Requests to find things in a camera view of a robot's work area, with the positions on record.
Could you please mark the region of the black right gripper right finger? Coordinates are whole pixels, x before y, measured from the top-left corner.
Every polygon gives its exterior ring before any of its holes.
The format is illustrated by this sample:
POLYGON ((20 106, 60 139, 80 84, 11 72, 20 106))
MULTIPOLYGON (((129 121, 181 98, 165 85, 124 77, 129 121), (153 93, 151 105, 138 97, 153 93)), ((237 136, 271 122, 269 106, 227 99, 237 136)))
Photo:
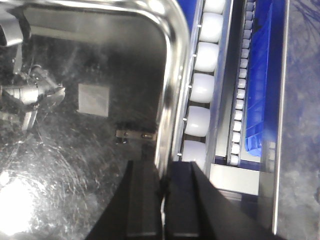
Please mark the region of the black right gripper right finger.
POLYGON ((170 165, 165 200, 167 240, 278 240, 227 200, 195 162, 170 165))

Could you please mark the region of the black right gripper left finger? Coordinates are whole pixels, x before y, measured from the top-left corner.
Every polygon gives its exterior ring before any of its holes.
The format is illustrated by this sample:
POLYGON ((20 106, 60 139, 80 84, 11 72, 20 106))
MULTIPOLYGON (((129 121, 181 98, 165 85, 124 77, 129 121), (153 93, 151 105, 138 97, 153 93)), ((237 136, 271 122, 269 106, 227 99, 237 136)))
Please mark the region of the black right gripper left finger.
POLYGON ((129 161, 110 203, 88 240, 160 240, 161 189, 153 161, 129 161))

